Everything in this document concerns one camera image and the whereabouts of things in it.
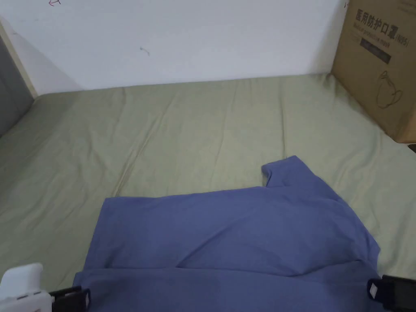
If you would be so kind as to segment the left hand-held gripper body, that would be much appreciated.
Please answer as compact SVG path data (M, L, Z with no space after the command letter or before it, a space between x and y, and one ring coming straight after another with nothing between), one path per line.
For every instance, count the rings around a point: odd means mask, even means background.
M40 263L8 269L0 283L0 311L51 312L52 296L41 290L42 271Z

